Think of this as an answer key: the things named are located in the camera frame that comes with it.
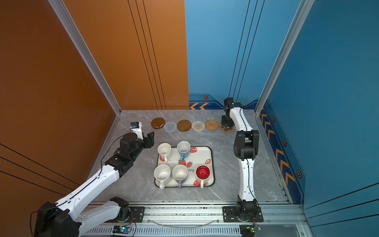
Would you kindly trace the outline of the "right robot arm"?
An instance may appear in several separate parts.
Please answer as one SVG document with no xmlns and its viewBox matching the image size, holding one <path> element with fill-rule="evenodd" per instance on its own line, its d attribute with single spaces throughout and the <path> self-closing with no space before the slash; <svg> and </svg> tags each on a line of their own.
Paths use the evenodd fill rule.
<svg viewBox="0 0 379 237">
<path fill-rule="evenodd" d="M 255 221 L 259 215 L 259 203 L 254 192 L 254 163 L 260 134 L 249 124 L 242 105 L 232 97 L 224 100 L 224 111 L 222 125 L 228 128 L 234 126 L 236 130 L 233 151 L 238 159 L 240 177 L 237 217 L 243 222 Z"/>
</svg>

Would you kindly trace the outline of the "light wooden round coaster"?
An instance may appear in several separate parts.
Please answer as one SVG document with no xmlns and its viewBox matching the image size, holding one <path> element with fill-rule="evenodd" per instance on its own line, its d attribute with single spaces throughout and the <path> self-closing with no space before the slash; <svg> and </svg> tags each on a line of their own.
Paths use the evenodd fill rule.
<svg viewBox="0 0 379 237">
<path fill-rule="evenodd" d="M 183 119 L 177 123 L 177 128 L 182 132 L 186 132 L 191 129 L 191 125 L 192 123 L 189 120 Z"/>
</svg>

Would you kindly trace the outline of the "blue mug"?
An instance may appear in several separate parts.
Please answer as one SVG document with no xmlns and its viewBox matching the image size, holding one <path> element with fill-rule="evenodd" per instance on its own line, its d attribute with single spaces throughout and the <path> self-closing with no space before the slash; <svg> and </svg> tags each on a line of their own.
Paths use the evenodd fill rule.
<svg viewBox="0 0 379 237">
<path fill-rule="evenodd" d="M 181 141 L 177 145 L 177 151 L 180 154 L 180 162 L 183 162 L 190 154 L 191 145 L 188 141 Z"/>
</svg>

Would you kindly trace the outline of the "colourful zigzag rope coaster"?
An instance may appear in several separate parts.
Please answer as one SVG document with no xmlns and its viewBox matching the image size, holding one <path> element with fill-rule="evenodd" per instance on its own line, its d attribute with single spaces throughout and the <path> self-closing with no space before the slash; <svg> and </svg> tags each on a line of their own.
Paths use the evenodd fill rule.
<svg viewBox="0 0 379 237">
<path fill-rule="evenodd" d="M 205 123 L 202 121 L 194 121 L 191 124 L 191 129 L 195 132 L 202 132 L 205 130 Z"/>
</svg>

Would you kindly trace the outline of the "woven rattan round coaster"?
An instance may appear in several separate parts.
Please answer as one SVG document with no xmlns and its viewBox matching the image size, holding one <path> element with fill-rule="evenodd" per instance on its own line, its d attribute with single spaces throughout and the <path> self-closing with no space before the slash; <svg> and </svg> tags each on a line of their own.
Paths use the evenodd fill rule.
<svg viewBox="0 0 379 237">
<path fill-rule="evenodd" d="M 210 119 L 205 123 L 205 128 L 209 131 L 216 131 L 219 129 L 219 123 L 216 120 Z"/>
</svg>

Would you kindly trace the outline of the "white mug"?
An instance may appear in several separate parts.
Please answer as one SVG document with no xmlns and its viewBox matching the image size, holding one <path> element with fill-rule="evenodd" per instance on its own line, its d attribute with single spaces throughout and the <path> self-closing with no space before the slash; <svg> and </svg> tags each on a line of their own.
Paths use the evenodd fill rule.
<svg viewBox="0 0 379 237">
<path fill-rule="evenodd" d="M 171 179 L 171 169 L 167 165 L 159 165 L 154 170 L 155 180 L 159 183 L 159 188 L 163 190 Z"/>
<path fill-rule="evenodd" d="M 172 155 L 172 147 L 168 143 L 162 143 L 158 146 L 159 160 L 168 163 Z"/>
</svg>

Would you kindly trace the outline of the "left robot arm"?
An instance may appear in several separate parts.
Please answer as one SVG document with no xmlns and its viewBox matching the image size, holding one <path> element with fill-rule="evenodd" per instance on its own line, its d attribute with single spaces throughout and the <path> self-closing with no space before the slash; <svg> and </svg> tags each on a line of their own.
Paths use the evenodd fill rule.
<svg viewBox="0 0 379 237">
<path fill-rule="evenodd" d="M 120 137 L 120 147 L 91 178 L 55 203 L 46 202 L 36 211 L 33 237 L 80 237 L 90 229 L 109 221 L 132 221 L 128 201 L 111 198 L 104 205 L 84 212 L 84 209 L 108 186 L 132 168 L 144 149 L 155 144 L 155 134 L 147 136 L 139 129 Z"/>
</svg>

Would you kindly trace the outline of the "paw shaped brown coaster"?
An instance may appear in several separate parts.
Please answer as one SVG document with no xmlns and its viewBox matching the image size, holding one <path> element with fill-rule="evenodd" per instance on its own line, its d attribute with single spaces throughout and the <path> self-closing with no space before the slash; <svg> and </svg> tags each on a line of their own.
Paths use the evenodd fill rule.
<svg viewBox="0 0 379 237">
<path fill-rule="evenodd" d="M 224 134 L 226 134 L 226 135 L 228 135 L 228 134 L 232 134 L 232 133 L 235 132 L 235 128 L 234 128 L 234 127 L 226 127 L 226 126 L 221 125 L 221 126 L 219 127 L 219 129 L 220 129 Z"/>
</svg>

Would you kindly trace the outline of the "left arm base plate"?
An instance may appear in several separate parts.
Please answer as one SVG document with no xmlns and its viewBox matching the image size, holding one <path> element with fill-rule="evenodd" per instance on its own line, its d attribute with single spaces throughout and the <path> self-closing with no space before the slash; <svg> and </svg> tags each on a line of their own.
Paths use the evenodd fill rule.
<svg viewBox="0 0 379 237">
<path fill-rule="evenodd" d="M 116 217 L 115 219 L 108 220 L 106 223 L 142 223 L 145 214 L 144 206 L 129 206 L 126 216 Z"/>
</svg>

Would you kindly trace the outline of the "light blue rope coaster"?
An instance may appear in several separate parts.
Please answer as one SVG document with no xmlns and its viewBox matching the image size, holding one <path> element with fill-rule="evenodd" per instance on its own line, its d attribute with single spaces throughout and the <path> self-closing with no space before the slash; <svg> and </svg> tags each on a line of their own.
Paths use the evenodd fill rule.
<svg viewBox="0 0 379 237">
<path fill-rule="evenodd" d="M 177 130 L 177 124 L 175 122 L 169 121 L 164 125 L 163 129 L 167 133 L 173 133 Z"/>
</svg>

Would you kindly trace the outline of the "dark glossy wooden coaster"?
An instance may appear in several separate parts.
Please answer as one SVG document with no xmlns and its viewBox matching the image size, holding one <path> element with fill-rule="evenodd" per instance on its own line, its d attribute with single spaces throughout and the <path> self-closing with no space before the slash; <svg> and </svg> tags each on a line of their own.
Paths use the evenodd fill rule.
<svg viewBox="0 0 379 237">
<path fill-rule="evenodd" d="M 151 121 L 151 126 L 154 129 L 161 129 L 165 126 L 166 122 L 164 118 L 154 118 Z"/>
</svg>

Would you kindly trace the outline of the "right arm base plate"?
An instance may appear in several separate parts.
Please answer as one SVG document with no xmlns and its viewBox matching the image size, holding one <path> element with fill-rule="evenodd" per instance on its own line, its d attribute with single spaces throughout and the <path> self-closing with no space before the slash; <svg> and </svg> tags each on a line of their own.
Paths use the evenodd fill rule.
<svg viewBox="0 0 379 237">
<path fill-rule="evenodd" d="M 230 222 L 242 222 L 242 223 L 263 223 L 263 213 L 258 207 L 255 210 L 248 211 L 238 211 L 235 206 L 224 206 L 223 210 L 223 220 L 226 223 Z"/>
</svg>

